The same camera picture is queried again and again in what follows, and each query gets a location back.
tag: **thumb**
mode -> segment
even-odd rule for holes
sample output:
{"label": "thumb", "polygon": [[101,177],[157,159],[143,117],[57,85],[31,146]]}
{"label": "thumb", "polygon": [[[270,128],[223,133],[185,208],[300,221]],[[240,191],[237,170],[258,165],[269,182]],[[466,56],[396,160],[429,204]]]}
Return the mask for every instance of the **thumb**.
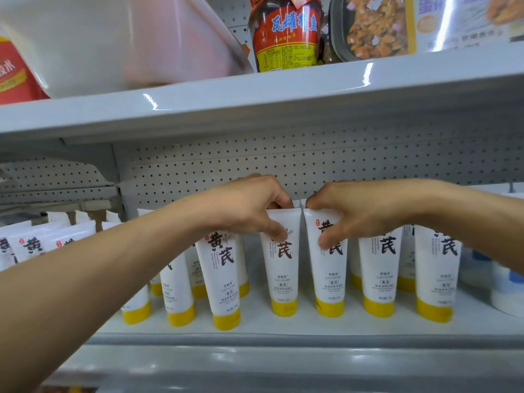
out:
{"label": "thumb", "polygon": [[288,237],[288,233],[284,229],[284,226],[268,217],[267,214],[264,219],[261,231],[262,233],[267,234],[271,240],[277,243],[284,242]]}
{"label": "thumb", "polygon": [[320,245],[320,248],[322,249],[329,249],[333,248],[342,240],[350,237],[350,230],[347,228],[347,224],[344,223],[344,220],[342,220],[324,230],[318,239],[318,245]]}

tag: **red package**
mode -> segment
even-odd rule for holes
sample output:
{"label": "red package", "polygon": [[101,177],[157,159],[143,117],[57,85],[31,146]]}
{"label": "red package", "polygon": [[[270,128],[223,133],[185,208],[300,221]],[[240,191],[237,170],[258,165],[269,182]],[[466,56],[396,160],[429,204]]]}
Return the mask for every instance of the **red package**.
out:
{"label": "red package", "polygon": [[0,105],[47,98],[15,46],[0,37]]}

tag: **brown food pieces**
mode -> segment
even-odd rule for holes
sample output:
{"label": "brown food pieces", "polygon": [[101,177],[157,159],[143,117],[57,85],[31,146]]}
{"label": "brown food pieces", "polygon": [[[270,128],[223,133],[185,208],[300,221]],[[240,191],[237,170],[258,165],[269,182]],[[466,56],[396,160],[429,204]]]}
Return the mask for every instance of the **brown food pieces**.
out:
{"label": "brown food pieces", "polygon": [[367,7],[370,1],[346,0],[346,5],[355,5],[355,21],[347,35],[351,52],[358,59],[407,54],[404,0],[383,0],[376,11]]}
{"label": "brown food pieces", "polygon": [[486,19],[494,25],[504,25],[524,18],[524,0],[490,0]]}

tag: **white shelf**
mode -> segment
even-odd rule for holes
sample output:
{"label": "white shelf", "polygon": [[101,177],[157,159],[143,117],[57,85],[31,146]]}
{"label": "white shelf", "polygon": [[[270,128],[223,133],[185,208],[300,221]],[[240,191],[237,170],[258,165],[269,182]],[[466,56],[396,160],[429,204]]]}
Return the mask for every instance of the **white shelf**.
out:
{"label": "white shelf", "polygon": [[207,299],[196,301],[196,318],[189,325],[175,328],[167,322],[166,311],[161,297],[152,297],[153,314],[146,321],[126,325],[120,312],[115,314],[95,334],[92,343],[120,344],[231,344],[267,345],[277,342],[277,336],[287,335],[287,343],[310,346],[321,342],[330,345],[330,337],[400,337],[409,338],[439,336],[446,341],[457,336],[507,336],[521,335],[524,318],[513,317],[496,310],[483,301],[484,291],[459,290],[455,316],[450,323],[439,324],[424,319],[416,312],[415,295],[397,292],[396,313],[390,318],[377,318],[363,308],[362,293],[350,284],[346,285],[345,312],[338,318],[321,316],[314,304],[312,278],[308,268],[307,251],[302,238],[301,268],[299,277],[298,312],[288,318],[273,314],[269,300],[266,273],[258,237],[246,238],[247,264],[251,282],[249,295],[241,299],[242,321],[228,332],[221,332],[213,326],[212,314]]}
{"label": "white shelf", "polygon": [[0,138],[84,144],[518,103],[523,52],[513,43],[6,105]]}

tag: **translucent plastic bin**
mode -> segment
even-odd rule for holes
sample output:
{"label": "translucent plastic bin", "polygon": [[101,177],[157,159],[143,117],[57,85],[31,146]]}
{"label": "translucent plastic bin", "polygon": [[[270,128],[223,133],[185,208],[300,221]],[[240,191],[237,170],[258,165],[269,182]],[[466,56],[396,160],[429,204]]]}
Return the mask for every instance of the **translucent plastic bin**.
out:
{"label": "translucent plastic bin", "polygon": [[205,0],[0,0],[0,25],[53,98],[252,72]]}

